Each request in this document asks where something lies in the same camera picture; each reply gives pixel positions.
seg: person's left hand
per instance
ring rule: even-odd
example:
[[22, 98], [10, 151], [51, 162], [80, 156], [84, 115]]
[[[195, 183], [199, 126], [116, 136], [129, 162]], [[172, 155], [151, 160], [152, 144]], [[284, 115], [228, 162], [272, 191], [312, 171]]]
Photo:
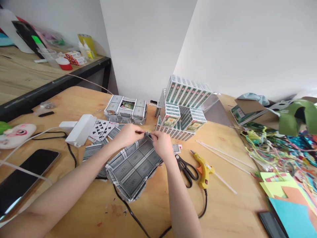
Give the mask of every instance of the person's left hand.
[[110, 143], [117, 149], [121, 149], [142, 139], [144, 133], [145, 131], [141, 127], [134, 124], [126, 124]]

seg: white bottle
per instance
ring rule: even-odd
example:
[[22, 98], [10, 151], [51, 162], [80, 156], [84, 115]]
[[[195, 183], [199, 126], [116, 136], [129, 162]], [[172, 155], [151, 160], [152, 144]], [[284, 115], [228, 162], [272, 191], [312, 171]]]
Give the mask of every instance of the white bottle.
[[34, 54], [25, 41], [17, 34], [12, 21], [17, 17], [8, 9], [0, 9], [0, 28], [13, 41], [13, 43], [24, 53]]
[[87, 55], [88, 55], [88, 58], [89, 60], [93, 60], [95, 58], [95, 55], [94, 53], [91, 51], [91, 49], [89, 48], [89, 46], [87, 45], [87, 43], [85, 42], [84, 40], [84, 47], [85, 47], [85, 50], [87, 52]]
[[80, 50], [80, 53], [82, 54], [82, 56], [84, 56], [86, 59], [88, 59], [86, 49], [80, 41], [78, 43], [78, 46], [79, 46], [79, 50]]

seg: black scissors handle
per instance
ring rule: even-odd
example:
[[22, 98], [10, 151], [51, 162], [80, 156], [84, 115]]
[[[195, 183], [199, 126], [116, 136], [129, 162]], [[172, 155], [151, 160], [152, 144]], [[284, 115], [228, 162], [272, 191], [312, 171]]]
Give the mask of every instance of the black scissors handle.
[[[199, 179], [199, 175], [198, 175], [198, 171], [195, 169], [195, 167], [189, 163], [187, 163], [186, 161], [184, 161], [179, 155], [175, 155], [177, 163], [178, 163], [178, 168], [180, 170], [180, 172], [184, 172], [188, 182], [189, 182], [189, 186], [186, 185], [187, 188], [191, 188], [193, 185], [192, 179], [197, 181]], [[193, 175], [193, 173], [191, 172], [191, 170], [188, 168], [191, 167], [195, 173], [196, 176]]]

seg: black cable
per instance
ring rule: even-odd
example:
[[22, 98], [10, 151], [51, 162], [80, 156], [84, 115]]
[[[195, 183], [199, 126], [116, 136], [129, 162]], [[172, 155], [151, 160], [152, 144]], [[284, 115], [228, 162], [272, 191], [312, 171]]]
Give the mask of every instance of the black cable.
[[[32, 139], [32, 140], [46, 140], [46, 139], [56, 139], [56, 138], [64, 138], [64, 139], [66, 139], [66, 138], [67, 138], [66, 132], [63, 132], [63, 131], [60, 131], [60, 132], [45, 132], [45, 133], [64, 133], [64, 136], [62, 136], [62, 137], [48, 137], [48, 138]], [[68, 143], [66, 143], [66, 144], [67, 144], [67, 148], [68, 148], [68, 151], [69, 151], [70, 155], [71, 155], [71, 156], [73, 157], [73, 159], [74, 159], [75, 168], [76, 168], [76, 167], [77, 167], [76, 157], [75, 157], [75, 155], [73, 154], [72, 149], [70, 148], [70, 145], [69, 145]]]
[[[207, 189], [204, 189], [205, 191], [205, 196], [206, 196], [206, 201], [205, 201], [205, 208], [204, 211], [202, 212], [202, 214], [198, 217], [198, 219], [202, 218], [205, 215], [205, 212], [207, 210]], [[172, 229], [172, 226], [170, 226], [169, 228], [167, 228], [160, 236], [159, 238], [162, 238], [163, 236], [166, 235], [167, 232], [169, 232], [169, 230]]]
[[124, 201], [124, 200], [121, 198], [121, 196], [118, 194], [118, 192], [117, 192], [117, 190], [116, 190], [116, 186], [113, 185], [113, 187], [114, 187], [114, 189], [115, 189], [115, 192], [116, 192], [118, 198], [126, 205], [126, 208], [129, 210], [129, 212], [130, 212], [131, 216], [133, 217], [133, 219], [139, 224], [139, 226], [140, 226], [141, 229], [144, 231], [144, 233], [146, 234], [146, 236], [147, 236], [148, 238], [150, 238], [149, 234], [146, 232], [146, 230], [145, 230], [144, 227], [142, 226], [141, 222], [140, 222], [140, 221], [136, 218], [136, 216], [133, 214], [133, 212], [132, 212], [131, 208], [129, 207], [129, 205], [127, 204], [127, 202]]

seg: phone screen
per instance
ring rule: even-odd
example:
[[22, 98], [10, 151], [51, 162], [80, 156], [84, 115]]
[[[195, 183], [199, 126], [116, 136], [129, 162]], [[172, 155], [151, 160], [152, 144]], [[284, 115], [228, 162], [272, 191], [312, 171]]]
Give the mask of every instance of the phone screen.
[[[39, 149], [24, 161], [20, 167], [42, 175], [58, 155], [59, 153], [56, 151]], [[33, 175], [15, 170], [0, 184], [0, 220], [9, 213], [38, 179]]]

